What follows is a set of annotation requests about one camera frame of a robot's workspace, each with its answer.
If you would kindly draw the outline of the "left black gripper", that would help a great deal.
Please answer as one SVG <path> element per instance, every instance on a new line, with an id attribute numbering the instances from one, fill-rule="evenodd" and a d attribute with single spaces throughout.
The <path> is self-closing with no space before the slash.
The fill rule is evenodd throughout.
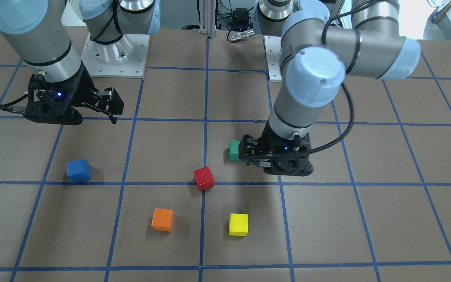
<path id="1" fill-rule="evenodd" d="M 238 145 L 238 157 L 247 165 L 262 167 L 271 175 L 308 176 L 314 171 L 308 159 L 311 141 L 308 134 L 278 136 L 267 123 L 260 137 L 244 135 Z"/>

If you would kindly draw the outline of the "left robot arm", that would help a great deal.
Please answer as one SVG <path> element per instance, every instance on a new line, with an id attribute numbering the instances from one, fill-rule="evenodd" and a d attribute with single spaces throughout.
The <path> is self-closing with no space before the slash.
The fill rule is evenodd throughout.
<path id="1" fill-rule="evenodd" d="M 320 0 L 258 0 L 256 34 L 280 37 L 281 88 L 262 135 L 244 135 L 238 158 L 271 175 L 313 173 L 311 154 L 335 146 L 354 124 L 345 76 L 402 80 L 421 56 L 419 41 L 399 34 L 397 0 L 354 0 L 349 12 L 331 17 Z M 335 140 L 312 148 L 309 132 L 342 89 L 350 120 Z"/>

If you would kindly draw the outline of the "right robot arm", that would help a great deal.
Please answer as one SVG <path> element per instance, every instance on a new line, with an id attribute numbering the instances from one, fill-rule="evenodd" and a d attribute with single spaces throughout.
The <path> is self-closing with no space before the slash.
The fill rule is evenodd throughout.
<path id="1" fill-rule="evenodd" d="M 34 123 L 79 125 L 78 107 L 105 114 L 117 123 L 124 102 L 115 88 L 95 87 L 85 59 L 75 49 L 61 23 L 65 0 L 0 0 L 0 33 L 32 75 L 27 91 L 0 110 L 21 114 Z M 161 26 L 159 0 L 81 0 L 81 17 L 89 30 L 89 47 L 97 72 L 111 69 L 128 75 L 128 63 L 139 63 L 142 46 L 133 36 L 157 34 Z"/>

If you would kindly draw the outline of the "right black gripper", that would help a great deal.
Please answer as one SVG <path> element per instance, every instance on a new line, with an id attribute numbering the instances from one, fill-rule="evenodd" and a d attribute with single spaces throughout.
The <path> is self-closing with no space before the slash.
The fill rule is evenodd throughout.
<path id="1" fill-rule="evenodd" d="M 114 88 L 99 91 L 84 63 L 65 81 L 51 83 L 33 74 L 28 85 L 23 117 L 34 123 L 79 125 L 83 121 L 77 107 L 86 107 L 108 116 L 112 124 L 123 114 L 124 101 Z"/>

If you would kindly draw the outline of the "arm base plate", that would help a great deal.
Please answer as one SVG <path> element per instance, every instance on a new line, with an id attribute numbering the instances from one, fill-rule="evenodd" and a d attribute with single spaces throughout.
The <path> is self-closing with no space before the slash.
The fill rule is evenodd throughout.
<path id="1" fill-rule="evenodd" d="M 282 82 L 280 71 L 281 38 L 264 36 L 265 60 L 268 68 L 270 82 Z"/>
<path id="2" fill-rule="evenodd" d="M 81 59 L 93 78 L 142 79 L 150 39 L 147 34 L 124 34 L 120 41 L 102 45 L 88 38 Z"/>

